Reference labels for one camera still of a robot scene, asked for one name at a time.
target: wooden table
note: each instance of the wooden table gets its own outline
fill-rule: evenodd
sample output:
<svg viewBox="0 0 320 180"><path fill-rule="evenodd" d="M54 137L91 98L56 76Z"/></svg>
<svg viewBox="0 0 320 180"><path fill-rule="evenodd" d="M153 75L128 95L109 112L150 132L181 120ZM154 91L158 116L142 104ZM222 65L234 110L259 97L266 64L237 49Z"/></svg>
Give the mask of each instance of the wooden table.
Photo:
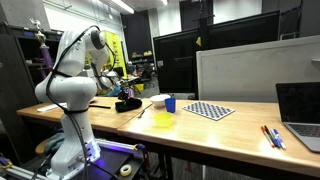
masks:
<svg viewBox="0 0 320 180"><path fill-rule="evenodd" d="M142 106L139 109L127 111L124 113L117 113L115 109L115 102L120 102L115 97L96 97L96 102L92 105L109 106L111 109L103 108L89 108L89 118L92 128L105 132L117 133L117 128L141 113L145 108L151 105L149 99L142 99ZM47 106L49 104L39 104L25 109L18 110L20 116L32 117L38 121L52 121L60 122L63 111L60 108L52 109L45 112L38 112L37 109Z"/></svg>
<svg viewBox="0 0 320 180"><path fill-rule="evenodd" d="M284 170L320 177L320 155L311 153L282 125L278 104L211 101L208 103L236 110L220 121L214 121L181 109L192 102L194 101L177 101L174 125L170 128L155 126L153 116L165 111L165 108L156 109L150 106L142 118L136 117L121 126L118 134L181 151L190 150L195 153L191 155L195 160L200 158L198 155L201 154L216 157L206 159L205 163L216 161L217 158L223 158L219 163L229 163L229 166L238 162L247 163L245 166L242 164L239 165L240 167L234 167L235 171L241 167L248 171L248 168L260 166L269 167L270 172L252 173L268 175L267 173L274 173L276 170ZM277 129L287 149L272 148L261 132L262 125ZM170 151L184 156L185 159L192 158L190 155L176 152L177 150Z"/></svg>

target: laptop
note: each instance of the laptop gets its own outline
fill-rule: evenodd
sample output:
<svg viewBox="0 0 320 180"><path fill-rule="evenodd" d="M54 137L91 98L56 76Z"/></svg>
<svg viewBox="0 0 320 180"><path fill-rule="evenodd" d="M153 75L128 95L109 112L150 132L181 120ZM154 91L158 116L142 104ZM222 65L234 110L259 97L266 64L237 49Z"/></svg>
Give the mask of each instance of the laptop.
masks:
<svg viewBox="0 0 320 180"><path fill-rule="evenodd" d="M276 84L282 123L320 153L320 82Z"/></svg>

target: whiteboard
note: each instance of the whiteboard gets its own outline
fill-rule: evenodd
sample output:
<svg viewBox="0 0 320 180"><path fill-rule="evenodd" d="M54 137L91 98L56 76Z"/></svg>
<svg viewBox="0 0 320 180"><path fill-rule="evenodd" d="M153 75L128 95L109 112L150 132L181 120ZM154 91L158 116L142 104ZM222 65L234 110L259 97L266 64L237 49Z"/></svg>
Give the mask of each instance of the whiteboard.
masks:
<svg viewBox="0 0 320 180"><path fill-rule="evenodd" d="M277 102L276 83L320 81L320 36L198 51L200 100Z"/></svg>

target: red pen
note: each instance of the red pen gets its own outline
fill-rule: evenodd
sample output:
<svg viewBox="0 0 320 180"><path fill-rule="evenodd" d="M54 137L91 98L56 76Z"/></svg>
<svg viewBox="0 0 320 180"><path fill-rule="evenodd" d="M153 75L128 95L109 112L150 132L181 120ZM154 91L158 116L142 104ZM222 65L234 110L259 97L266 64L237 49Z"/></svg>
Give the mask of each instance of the red pen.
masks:
<svg viewBox="0 0 320 180"><path fill-rule="evenodd" d="M270 137L268 136L268 134L267 134L267 132L266 132L266 130L264 129L263 126L261 126L261 131L266 136L266 138L269 141L271 147L274 148L275 146L274 146L273 142L271 141Z"/></svg>

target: blue cup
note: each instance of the blue cup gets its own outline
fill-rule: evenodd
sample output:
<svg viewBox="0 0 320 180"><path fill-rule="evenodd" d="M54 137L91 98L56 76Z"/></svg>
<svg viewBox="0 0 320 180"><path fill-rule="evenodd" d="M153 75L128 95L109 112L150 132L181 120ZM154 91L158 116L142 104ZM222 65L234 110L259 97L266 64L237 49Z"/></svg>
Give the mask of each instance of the blue cup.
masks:
<svg viewBox="0 0 320 180"><path fill-rule="evenodd" d="M167 98L164 100L166 104L167 112L175 113L176 112L176 98Z"/></svg>

